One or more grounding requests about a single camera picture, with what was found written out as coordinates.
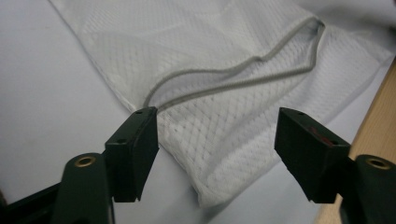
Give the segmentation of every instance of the textured white fabric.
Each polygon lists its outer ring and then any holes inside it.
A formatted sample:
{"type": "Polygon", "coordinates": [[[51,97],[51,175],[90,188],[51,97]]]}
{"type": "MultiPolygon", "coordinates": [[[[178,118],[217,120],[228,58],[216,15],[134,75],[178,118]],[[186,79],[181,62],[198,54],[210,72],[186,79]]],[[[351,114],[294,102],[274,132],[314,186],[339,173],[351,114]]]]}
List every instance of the textured white fabric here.
{"type": "Polygon", "coordinates": [[[326,121],[389,56],[287,0],[51,2],[130,110],[160,108],[160,142],[201,206],[278,161],[280,106],[326,121]]]}

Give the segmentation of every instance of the wooden board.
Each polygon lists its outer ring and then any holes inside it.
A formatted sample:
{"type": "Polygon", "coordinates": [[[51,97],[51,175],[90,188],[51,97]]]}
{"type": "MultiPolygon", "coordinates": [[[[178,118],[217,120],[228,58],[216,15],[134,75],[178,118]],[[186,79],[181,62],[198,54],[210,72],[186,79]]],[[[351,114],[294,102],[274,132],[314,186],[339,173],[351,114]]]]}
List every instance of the wooden board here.
{"type": "MultiPolygon", "coordinates": [[[[396,58],[359,127],[349,157],[355,159],[360,154],[375,155],[396,163],[396,58]]],[[[317,224],[341,223],[340,198],[335,204],[322,205],[315,221],[317,224]]]]}

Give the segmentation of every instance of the black plastic part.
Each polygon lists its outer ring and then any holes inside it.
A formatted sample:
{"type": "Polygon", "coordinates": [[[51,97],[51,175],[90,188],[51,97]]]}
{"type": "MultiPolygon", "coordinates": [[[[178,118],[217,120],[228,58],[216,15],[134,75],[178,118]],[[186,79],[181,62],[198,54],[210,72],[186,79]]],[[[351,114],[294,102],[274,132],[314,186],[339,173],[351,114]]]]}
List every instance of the black plastic part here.
{"type": "Polygon", "coordinates": [[[0,215],[0,223],[49,223],[59,184],[10,204],[0,215]]]}
{"type": "Polygon", "coordinates": [[[83,154],[66,164],[50,223],[114,223],[106,165],[101,154],[83,154]]]}
{"type": "Polygon", "coordinates": [[[396,223],[395,164],[370,155],[360,155],[355,162],[352,188],[356,193],[343,196],[343,223],[396,223]]]}
{"type": "Polygon", "coordinates": [[[275,150],[308,200],[334,203],[343,184],[336,169],[347,163],[349,149],[349,143],[305,113],[279,109],[275,150]]]}
{"type": "Polygon", "coordinates": [[[158,149],[155,107],[135,111],[108,139],[103,155],[115,202],[141,199],[158,149]]]}

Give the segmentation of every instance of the light brown wood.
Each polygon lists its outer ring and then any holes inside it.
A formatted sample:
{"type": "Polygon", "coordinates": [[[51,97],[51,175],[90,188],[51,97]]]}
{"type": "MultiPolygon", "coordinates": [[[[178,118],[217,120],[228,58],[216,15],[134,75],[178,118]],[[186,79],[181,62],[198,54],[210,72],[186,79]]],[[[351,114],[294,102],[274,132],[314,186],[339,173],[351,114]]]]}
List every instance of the light brown wood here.
{"type": "MultiPolygon", "coordinates": [[[[360,154],[382,157],[396,163],[396,58],[393,60],[369,111],[352,143],[349,157],[360,154]]],[[[341,197],[335,204],[322,205],[317,224],[338,224],[341,197]]]]}

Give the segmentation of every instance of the white cloth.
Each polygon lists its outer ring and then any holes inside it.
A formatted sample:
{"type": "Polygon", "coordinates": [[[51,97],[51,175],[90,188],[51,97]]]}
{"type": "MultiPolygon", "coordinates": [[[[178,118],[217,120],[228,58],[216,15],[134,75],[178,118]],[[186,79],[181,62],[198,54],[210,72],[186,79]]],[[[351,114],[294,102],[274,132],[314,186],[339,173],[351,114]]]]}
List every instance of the white cloth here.
{"type": "Polygon", "coordinates": [[[280,106],[325,122],[390,56],[287,0],[51,2],[130,110],[159,107],[160,142],[201,206],[278,162],[280,106]]]}

